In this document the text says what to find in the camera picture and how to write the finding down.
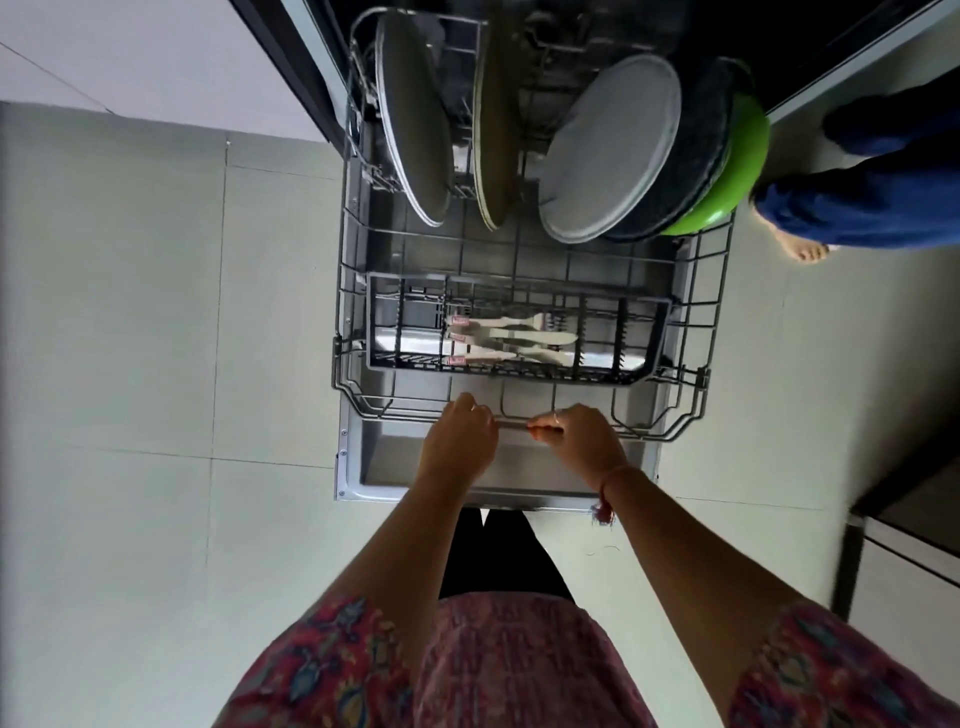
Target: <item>pink patterned shirt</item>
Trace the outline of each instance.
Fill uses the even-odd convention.
[[[958,728],[960,709],[830,612],[784,610],[744,672],[731,728]],[[439,602],[420,680],[365,599],[320,602],[256,660],[217,728],[656,728],[603,629],[555,596]]]

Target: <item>bracelet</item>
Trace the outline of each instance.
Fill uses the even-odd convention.
[[[636,470],[636,468],[630,463],[625,463],[624,465],[618,465],[612,470],[607,471],[603,474],[603,477],[600,478],[600,487],[597,488],[597,493],[600,494],[600,502],[593,506],[593,518],[595,521],[605,525],[611,525],[613,523],[613,506],[610,505],[610,502],[604,495],[604,491],[607,489],[608,480],[617,473],[626,470]]]

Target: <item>wire rack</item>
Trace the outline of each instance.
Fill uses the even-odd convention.
[[[485,22],[402,11],[416,17],[426,37],[434,29],[427,45],[438,60],[455,140],[454,202],[444,224],[428,228],[407,203],[387,153],[372,48],[357,39],[387,11],[362,13],[350,34],[333,385],[364,420],[428,423],[464,377],[484,376],[485,386],[499,387],[494,409],[506,425],[536,414],[531,407],[554,408],[581,395],[608,412],[624,439],[679,436],[706,409],[732,216],[691,236],[566,246],[542,230],[536,208],[538,164],[569,107],[600,70],[648,47],[605,36],[545,42],[536,23],[526,26],[535,73],[521,91],[522,201],[491,232],[475,202],[470,146],[473,69]],[[567,347],[571,366],[520,358],[449,362],[456,351],[445,337],[448,315],[537,313],[578,334]],[[508,384],[518,380],[529,383],[523,397]],[[587,395],[581,385],[600,386]],[[513,406],[519,401],[525,406]]]

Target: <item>woman's right hand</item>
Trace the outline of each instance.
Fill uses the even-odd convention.
[[[598,409],[574,404],[527,421],[534,440],[549,445],[561,461],[599,491],[604,476],[629,466],[620,440]]]

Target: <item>white tile floor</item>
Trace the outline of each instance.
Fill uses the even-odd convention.
[[[852,83],[935,75],[958,27]],[[389,512],[332,498],[339,160],[2,114],[2,719],[204,726]],[[773,167],[838,159],[815,122],[777,129]],[[958,278],[960,247],[796,267],[741,214],[708,415],[662,486],[826,600],[846,505],[956,402]],[[622,530],[531,521],[660,725],[717,725]]]

